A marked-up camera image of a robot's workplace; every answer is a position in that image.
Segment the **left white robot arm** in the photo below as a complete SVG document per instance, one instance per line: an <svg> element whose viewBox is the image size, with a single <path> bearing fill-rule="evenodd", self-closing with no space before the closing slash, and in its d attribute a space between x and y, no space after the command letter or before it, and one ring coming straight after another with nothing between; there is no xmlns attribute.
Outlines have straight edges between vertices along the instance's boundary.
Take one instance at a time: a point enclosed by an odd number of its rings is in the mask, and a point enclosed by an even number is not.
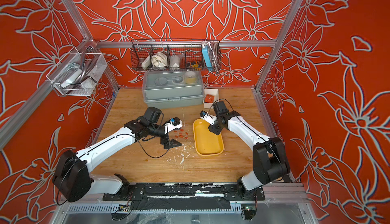
<svg viewBox="0 0 390 224"><path fill-rule="evenodd" d="M73 203L86 195L107 194L119 199L130 196L130 184L120 174L97 176L92 171L103 161L141 140L160 138L165 150L182 144L170 139L171 131L182 128L178 117L163 120L160 109L149 107L144 115L124 124L118 131L107 138L77 152L65 151L59 158L53 177L57 194Z"/></svg>

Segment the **yellow plastic storage box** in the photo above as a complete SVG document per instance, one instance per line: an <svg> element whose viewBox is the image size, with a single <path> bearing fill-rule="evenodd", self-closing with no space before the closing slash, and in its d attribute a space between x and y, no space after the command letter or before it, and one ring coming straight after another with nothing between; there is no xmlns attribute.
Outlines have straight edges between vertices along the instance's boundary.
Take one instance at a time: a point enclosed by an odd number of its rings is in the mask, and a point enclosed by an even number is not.
<svg viewBox="0 0 390 224"><path fill-rule="evenodd" d="M220 155L224 151L222 135L210 132L209 125L202 119L197 119L193 123L195 148L202 157Z"/></svg>

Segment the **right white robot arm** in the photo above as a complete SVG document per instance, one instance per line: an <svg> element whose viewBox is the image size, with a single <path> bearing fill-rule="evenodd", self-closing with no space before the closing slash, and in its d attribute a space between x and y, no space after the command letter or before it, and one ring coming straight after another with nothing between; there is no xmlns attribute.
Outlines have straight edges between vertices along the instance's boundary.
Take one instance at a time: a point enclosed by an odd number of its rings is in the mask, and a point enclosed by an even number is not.
<svg viewBox="0 0 390 224"><path fill-rule="evenodd" d="M214 115L202 111L201 119L209 123L208 130L216 135L227 129L236 134L252 150L252 171L238 179L243 192L276 181L290 173L283 141L270 137L251 126L235 110L229 110L223 100L212 104Z"/></svg>

